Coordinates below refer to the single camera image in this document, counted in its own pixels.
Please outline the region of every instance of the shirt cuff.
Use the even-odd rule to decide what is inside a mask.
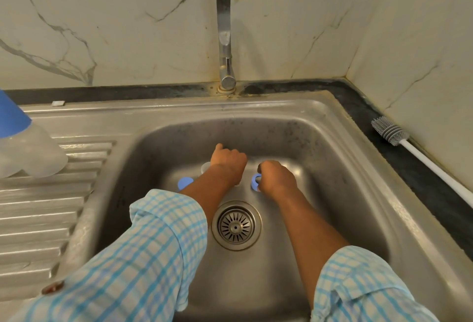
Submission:
[[[386,261],[361,247],[345,246],[329,258],[320,272],[311,320],[325,319],[339,300],[345,303],[386,288],[399,289],[414,300]]]
[[[161,219],[173,231],[181,248],[183,276],[176,310],[187,307],[189,285],[207,247],[207,218],[192,198],[175,192],[153,189],[130,205],[132,222],[147,212]]]

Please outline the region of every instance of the person's left hand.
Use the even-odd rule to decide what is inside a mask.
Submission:
[[[238,150],[224,149],[222,144],[217,144],[210,159],[210,168],[221,168],[223,176],[228,178],[230,186],[238,185],[248,159],[246,154]]]

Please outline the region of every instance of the hand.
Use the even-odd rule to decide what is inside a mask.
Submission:
[[[217,144],[210,159],[210,168],[222,169],[222,176],[228,178],[230,186],[238,185],[245,170],[247,157],[238,150],[224,149],[222,144]]]
[[[296,178],[292,172],[278,161],[266,160],[262,162],[258,166],[258,172],[261,174],[258,189],[277,203],[287,196],[299,192]]]

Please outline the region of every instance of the black countertop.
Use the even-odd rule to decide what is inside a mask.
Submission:
[[[473,261],[473,209],[403,146],[392,146],[376,133],[370,123],[380,113],[346,82],[257,81],[246,84],[240,96],[320,90],[327,90],[338,99],[360,130]],[[6,93],[19,105],[50,104],[54,100],[73,103],[209,95],[204,84],[27,89]]]

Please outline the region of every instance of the white brush handle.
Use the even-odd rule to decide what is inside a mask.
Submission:
[[[437,166],[431,159],[425,156],[422,152],[417,150],[410,142],[407,140],[401,140],[399,142],[407,150],[412,152],[415,157],[422,161],[429,169],[431,169],[439,178],[447,183],[462,199],[466,201],[468,205],[473,207],[473,193],[456,181],[452,176],[448,175],[444,170]]]

